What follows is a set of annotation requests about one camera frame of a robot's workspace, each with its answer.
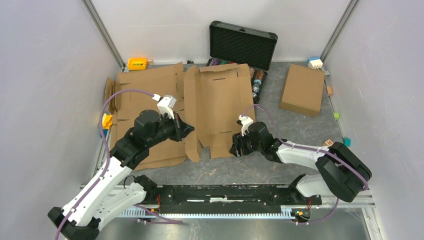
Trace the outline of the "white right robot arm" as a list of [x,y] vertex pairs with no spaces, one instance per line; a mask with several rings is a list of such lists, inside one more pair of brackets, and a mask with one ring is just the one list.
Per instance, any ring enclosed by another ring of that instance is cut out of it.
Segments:
[[369,188],[371,170],[342,142],[331,146],[309,146],[274,137],[262,121],[253,122],[232,135],[229,152],[236,156],[261,153],[268,161],[295,164],[318,171],[300,176],[289,189],[289,199],[302,204],[314,195],[332,194],[351,203]]

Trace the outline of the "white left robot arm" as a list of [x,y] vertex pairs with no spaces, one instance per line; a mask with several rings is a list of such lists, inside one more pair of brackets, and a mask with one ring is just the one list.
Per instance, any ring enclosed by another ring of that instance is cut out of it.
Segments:
[[63,207],[53,207],[48,218],[57,227],[54,238],[94,240],[115,217],[131,206],[153,203],[157,184],[145,175],[136,177],[126,189],[106,200],[115,186],[149,156],[150,148],[171,140],[180,142],[194,131],[178,113],[159,114],[143,110],[134,126],[109,151],[104,164],[89,183]]

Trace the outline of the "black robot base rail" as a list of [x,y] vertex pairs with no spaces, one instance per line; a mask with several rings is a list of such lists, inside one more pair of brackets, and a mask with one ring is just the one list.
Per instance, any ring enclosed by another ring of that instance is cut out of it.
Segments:
[[320,195],[301,196],[288,185],[158,185],[146,175],[134,181],[147,191],[142,204],[157,205],[161,214],[277,214],[282,206],[322,204]]

